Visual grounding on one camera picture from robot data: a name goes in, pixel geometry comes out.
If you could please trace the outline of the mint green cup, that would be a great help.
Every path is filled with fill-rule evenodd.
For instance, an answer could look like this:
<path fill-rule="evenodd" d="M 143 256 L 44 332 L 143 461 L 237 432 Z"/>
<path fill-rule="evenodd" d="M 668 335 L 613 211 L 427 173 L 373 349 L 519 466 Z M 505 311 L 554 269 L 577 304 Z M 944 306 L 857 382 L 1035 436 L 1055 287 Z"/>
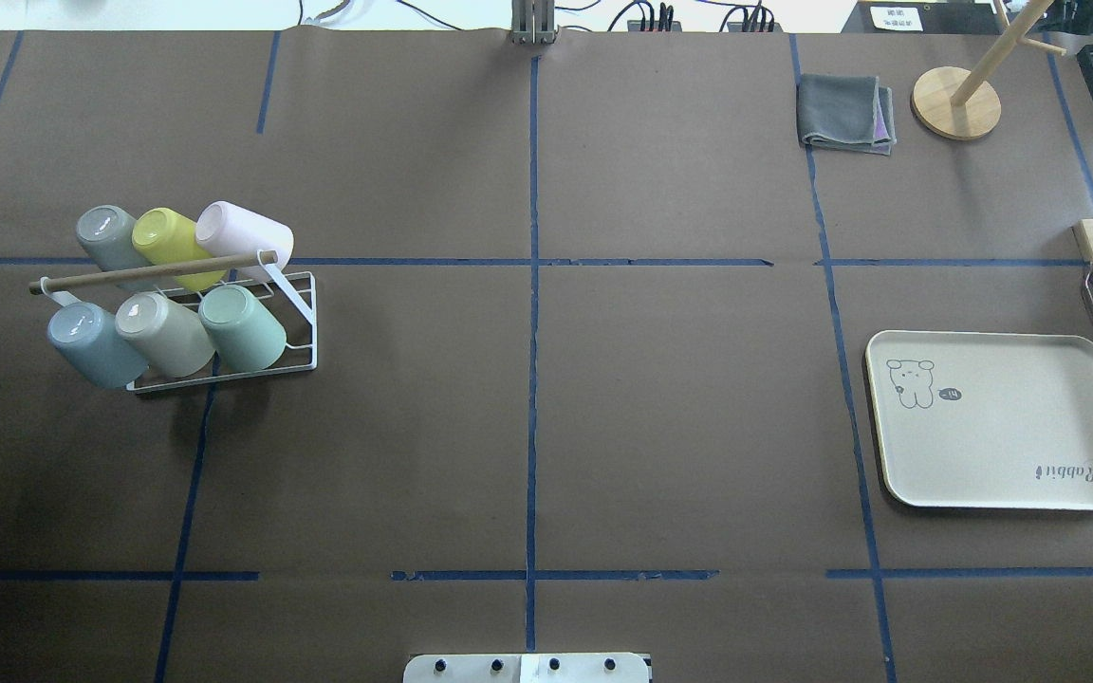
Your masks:
<path fill-rule="evenodd" d="M 286 330 L 250 290 L 235 284 L 212 288 L 198 315 L 218 355 L 235 372 L 269 368 L 285 353 Z"/>

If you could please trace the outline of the cream rabbit tray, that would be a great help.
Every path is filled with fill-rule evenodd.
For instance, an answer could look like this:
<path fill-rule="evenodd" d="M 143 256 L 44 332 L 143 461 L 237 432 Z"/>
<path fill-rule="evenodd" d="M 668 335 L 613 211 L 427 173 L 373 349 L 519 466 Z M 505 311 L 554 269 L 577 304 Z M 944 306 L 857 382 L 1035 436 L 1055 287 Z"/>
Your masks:
<path fill-rule="evenodd" d="M 881 330 L 863 362 L 900 502 L 1093 511 L 1092 341 Z"/>

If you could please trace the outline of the pink cup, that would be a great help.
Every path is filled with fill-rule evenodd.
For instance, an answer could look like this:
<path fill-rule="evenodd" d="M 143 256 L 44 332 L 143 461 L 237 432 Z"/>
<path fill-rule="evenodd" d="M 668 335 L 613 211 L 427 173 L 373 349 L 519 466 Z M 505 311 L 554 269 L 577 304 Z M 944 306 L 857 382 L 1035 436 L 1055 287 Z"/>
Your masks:
<path fill-rule="evenodd" d="M 294 247 L 294 234 L 282 222 L 235 207 L 227 200 L 216 200 L 196 219 L 195 242 L 218 258 L 239 254 L 251 256 L 250 267 L 238 268 L 239 275 L 257 284 L 268 284 L 268 272 L 255 260 L 257 251 L 277 251 L 277 267 L 283 269 Z"/>

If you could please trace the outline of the beige cup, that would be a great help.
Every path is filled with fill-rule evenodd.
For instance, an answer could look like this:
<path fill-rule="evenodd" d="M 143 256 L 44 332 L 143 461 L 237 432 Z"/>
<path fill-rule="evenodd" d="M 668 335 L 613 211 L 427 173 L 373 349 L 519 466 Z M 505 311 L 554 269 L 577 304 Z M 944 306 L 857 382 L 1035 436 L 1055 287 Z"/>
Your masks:
<path fill-rule="evenodd" d="M 161 375 L 193 375 L 215 355 L 198 314 L 155 291 L 136 293 L 116 314 L 116 329 Z"/>

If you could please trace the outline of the yellow cup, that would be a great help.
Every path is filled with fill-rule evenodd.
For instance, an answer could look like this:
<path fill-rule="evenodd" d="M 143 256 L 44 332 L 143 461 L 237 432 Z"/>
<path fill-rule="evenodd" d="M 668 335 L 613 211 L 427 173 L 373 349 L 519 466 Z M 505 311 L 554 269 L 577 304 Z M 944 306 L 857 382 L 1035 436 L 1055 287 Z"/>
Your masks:
<path fill-rule="evenodd" d="M 195 221 L 171 208 L 153 208 L 136 220 L 136 250 L 152 264 L 181 263 L 212 258 L 195 242 Z"/>

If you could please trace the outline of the grey-green cup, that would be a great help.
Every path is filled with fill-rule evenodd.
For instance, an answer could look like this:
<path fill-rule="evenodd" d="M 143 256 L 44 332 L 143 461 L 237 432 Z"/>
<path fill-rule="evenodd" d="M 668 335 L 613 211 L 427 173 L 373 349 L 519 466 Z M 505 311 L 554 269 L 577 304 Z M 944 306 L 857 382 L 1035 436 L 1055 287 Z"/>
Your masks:
<path fill-rule="evenodd" d="M 136 217 L 119 207 L 94 207 L 79 216 L 75 237 L 102 271 L 148 268 L 133 245 Z"/>

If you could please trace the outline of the blue-grey cup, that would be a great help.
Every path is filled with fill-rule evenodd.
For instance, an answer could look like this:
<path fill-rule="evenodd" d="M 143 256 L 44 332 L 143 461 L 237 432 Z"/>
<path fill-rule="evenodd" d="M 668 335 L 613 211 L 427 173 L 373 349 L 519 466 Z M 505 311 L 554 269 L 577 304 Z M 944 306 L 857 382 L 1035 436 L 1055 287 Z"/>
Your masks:
<path fill-rule="evenodd" d="M 81 302 L 52 314 L 46 330 L 52 348 L 101 388 L 121 388 L 142 376 L 148 361 L 117 332 L 116 319 Z"/>

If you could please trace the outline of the folded grey cloth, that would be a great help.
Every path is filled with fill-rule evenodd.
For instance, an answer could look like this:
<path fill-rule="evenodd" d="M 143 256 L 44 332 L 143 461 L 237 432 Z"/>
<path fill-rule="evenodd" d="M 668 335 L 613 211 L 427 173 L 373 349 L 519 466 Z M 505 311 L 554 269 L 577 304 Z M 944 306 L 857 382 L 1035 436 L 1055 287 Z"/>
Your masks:
<path fill-rule="evenodd" d="M 799 141 L 888 156 L 898 142 L 893 103 L 893 90 L 875 75 L 803 73 L 797 87 Z"/>

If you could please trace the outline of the wooden mug tree stand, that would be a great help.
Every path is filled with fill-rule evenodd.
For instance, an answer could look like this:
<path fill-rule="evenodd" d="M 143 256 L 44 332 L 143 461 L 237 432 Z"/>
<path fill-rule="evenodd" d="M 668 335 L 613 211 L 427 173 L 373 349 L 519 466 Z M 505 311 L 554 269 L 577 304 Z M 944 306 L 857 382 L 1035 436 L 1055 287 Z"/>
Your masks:
<path fill-rule="evenodd" d="M 1050 1 L 1029 1 L 1015 19 L 1008 19 L 1002 1 L 994 1 L 1003 31 L 973 69 L 937 66 L 920 75 L 912 91 L 910 108 L 917 120 L 938 136 L 954 141 L 975 141 L 989 134 L 1001 117 L 1001 101 L 988 76 L 1015 49 L 1027 45 L 1063 57 L 1065 47 L 1029 38 L 1037 19 L 1044 17 Z"/>

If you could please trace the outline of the aluminium frame post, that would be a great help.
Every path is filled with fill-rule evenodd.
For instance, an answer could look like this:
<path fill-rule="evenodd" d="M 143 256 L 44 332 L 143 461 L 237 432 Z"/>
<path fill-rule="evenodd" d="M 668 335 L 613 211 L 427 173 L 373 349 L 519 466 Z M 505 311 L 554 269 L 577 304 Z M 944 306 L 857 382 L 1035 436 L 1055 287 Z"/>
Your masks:
<path fill-rule="evenodd" d="M 555 0 L 512 0 L 509 38 L 516 45 L 551 45 L 559 39 Z"/>

